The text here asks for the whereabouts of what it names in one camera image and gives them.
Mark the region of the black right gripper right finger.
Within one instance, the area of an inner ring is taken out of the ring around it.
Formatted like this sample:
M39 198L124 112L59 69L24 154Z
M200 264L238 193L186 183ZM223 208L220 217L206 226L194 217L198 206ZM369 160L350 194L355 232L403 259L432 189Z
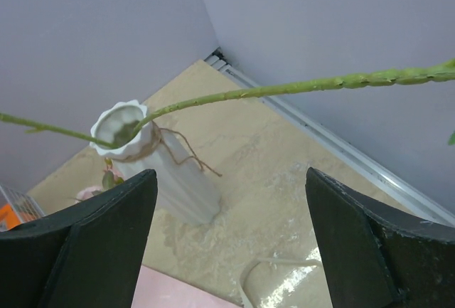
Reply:
M306 200L334 307L454 306L454 228L314 168Z

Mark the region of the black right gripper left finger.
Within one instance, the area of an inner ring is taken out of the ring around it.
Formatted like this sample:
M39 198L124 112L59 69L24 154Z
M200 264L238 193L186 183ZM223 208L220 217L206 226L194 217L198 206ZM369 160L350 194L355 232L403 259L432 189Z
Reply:
M130 307L157 200L146 169L1 233L1 306Z

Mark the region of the pink wrapping paper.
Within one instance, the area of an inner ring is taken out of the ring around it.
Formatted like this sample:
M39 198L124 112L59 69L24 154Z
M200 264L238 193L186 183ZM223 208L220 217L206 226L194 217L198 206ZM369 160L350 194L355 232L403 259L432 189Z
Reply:
M142 265L132 308L238 308L238 306Z

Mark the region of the white rose stem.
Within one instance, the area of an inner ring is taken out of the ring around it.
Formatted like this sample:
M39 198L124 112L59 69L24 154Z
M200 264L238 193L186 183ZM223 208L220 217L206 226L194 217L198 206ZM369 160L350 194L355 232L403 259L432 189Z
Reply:
M16 125L20 125L23 127L27 127L28 129L26 130L26 133L29 133L29 134L40 133L40 132L45 132L45 131L54 132L57 134L62 134L65 136L81 139L81 140L84 140L87 142L93 142L95 144L99 144L99 145L102 145L102 146L110 148L110 149L113 149L116 147L116 145L113 143L109 143L109 142L103 141L101 139L97 139L95 137L83 134L81 132L72 131L72 130L65 129L62 127L57 127L57 126L54 126L51 124L28 120L28 119L25 119L22 117L16 117L16 116L9 115L9 114L3 113L3 112L1 113L1 121L4 123L16 124Z

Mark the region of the large pink rose stem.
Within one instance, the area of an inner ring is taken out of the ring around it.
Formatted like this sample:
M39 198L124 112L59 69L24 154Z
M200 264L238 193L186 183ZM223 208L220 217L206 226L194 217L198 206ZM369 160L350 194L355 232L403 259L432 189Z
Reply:
M158 117L189 107L197 107L215 102L270 97L275 95L293 95L324 90L387 87L392 85L419 85L428 82L442 83L453 79L454 59L451 59L428 68L388 69L375 71L373 73L352 73L330 78L317 78L304 82L219 92L177 102L152 112L138 122L132 130L131 137L135 137L142 127Z

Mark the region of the beige printed ribbon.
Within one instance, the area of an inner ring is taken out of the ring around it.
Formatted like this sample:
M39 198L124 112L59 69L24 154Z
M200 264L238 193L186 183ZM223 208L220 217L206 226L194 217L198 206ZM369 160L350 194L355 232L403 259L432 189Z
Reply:
M304 307L316 295L313 277L322 272L319 259L259 257L246 265L237 281L243 307Z

